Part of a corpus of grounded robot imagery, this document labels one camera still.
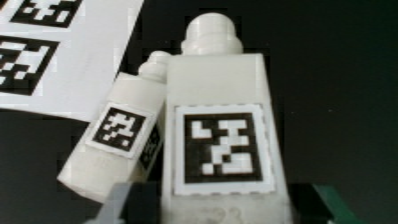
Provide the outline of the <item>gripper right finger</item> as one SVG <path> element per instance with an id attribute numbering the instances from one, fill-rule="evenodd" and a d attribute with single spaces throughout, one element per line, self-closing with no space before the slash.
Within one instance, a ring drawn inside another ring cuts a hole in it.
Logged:
<path id="1" fill-rule="evenodd" d="M 331 185 L 296 183 L 289 189 L 299 224 L 369 224 L 358 218 Z"/>

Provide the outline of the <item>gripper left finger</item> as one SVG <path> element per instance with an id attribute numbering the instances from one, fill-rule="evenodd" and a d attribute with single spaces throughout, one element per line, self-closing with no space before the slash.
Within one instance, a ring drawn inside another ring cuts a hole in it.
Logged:
<path id="1" fill-rule="evenodd" d="M 161 224 L 161 187 L 157 182 L 118 183 L 99 215 L 88 224 Z"/>

